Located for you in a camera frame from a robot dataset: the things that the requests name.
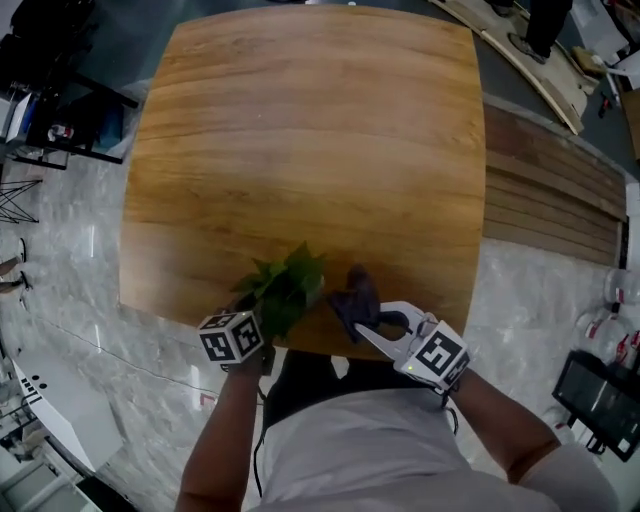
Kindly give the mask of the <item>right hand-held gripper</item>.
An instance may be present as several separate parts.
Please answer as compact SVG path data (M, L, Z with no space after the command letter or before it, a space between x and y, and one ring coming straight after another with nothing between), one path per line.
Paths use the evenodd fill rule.
M467 344L446 322L406 301L381 303L379 322L402 328L404 334L390 340L362 324L356 323L355 329L395 362L397 372L442 393L453 390L470 364L470 355Z

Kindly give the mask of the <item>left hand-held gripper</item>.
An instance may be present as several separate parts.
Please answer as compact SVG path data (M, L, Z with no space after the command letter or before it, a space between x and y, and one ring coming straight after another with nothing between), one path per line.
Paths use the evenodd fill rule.
M234 366L258 354L262 358L262 375L271 375L275 349L265 342L252 311L206 317L197 333L211 362Z

